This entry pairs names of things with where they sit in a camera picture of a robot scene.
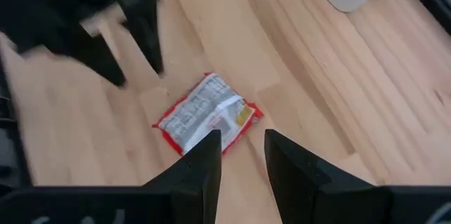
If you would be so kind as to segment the red Maruchan ramen packet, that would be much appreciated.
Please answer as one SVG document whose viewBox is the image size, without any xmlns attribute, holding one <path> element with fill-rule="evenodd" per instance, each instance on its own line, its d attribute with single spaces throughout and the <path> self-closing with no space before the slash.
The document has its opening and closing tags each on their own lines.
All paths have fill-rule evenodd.
<svg viewBox="0 0 451 224">
<path fill-rule="evenodd" d="M 216 73 L 204 77 L 152 126 L 184 156 L 212 130 L 221 131 L 226 153 L 246 131 L 264 117 L 261 109 L 239 95 Z"/>
</svg>

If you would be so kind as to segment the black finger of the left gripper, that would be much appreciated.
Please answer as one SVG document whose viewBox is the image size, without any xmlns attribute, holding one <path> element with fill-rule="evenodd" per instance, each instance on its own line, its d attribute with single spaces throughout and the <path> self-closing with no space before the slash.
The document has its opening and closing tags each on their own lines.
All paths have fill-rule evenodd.
<svg viewBox="0 0 451 224">
<path fill-rule="evenodd" d="M 132 35 L 154 71 L 163 75 L 157 19 L 158 0 L 118 0 L 118 4 L 125 15 L 122 26 Z"/>
<path fill-rule="evenodd" d="M 87 66 L 117 87 L 123 87 L 126 79 L 105 39 L 91 36 L 81 26 L 56 27 L 22 34 L 22 53 L 44 46 L 56 56 L 71 58 Z"/>
</svg>

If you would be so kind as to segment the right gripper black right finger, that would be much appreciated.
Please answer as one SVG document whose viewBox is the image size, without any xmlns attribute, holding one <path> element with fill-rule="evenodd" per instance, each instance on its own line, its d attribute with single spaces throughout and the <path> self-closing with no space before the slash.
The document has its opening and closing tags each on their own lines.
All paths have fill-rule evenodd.
<svg viewBox="0 0 451 224">
<path fill-rule="evenodd" d="M 283 224 L 383 224 L 388 193 L 274 129 L 264 135 L 268 177 Z"/>
</svg>

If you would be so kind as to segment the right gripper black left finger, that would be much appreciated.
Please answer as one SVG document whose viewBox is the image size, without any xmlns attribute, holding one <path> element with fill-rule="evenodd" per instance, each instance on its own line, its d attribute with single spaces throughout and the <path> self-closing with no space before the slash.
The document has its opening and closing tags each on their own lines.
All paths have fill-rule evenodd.
<svg viewBox="0 0 451 224">
<path fill-rule="evenodd" d="M 170 224 L 215 224 L 220 184 L 221 131 L 212 130 L 143 188 L 168 198 Z"/>
</svg>

